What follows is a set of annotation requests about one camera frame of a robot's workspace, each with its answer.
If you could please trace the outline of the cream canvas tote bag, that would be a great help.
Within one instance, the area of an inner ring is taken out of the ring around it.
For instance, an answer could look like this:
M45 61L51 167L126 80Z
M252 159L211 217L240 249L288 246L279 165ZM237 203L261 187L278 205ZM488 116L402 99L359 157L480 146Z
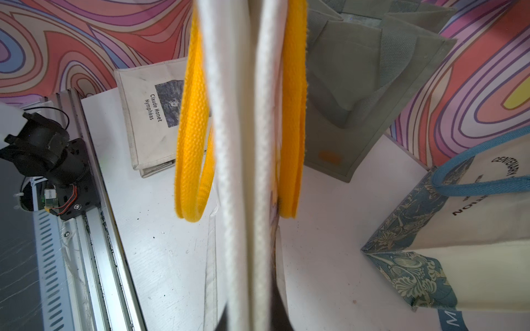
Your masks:
M175 165L186 57L117 69L132 168L147 178Z

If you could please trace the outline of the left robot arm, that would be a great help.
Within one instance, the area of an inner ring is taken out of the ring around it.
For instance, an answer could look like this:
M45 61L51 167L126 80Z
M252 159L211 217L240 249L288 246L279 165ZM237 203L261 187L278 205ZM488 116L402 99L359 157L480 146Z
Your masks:
M89 168L70 147L70 135L57 121L1 104L1 158L22 175L44 177L58 186L81 181Z

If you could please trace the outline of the white bag yellow handles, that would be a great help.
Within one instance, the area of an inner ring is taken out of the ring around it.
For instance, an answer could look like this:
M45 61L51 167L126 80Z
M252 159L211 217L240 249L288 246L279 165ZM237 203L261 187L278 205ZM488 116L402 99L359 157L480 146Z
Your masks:
M205 330L291 330L278 223L297 214L305 153L306 1L195 1L175 211L208 222Z

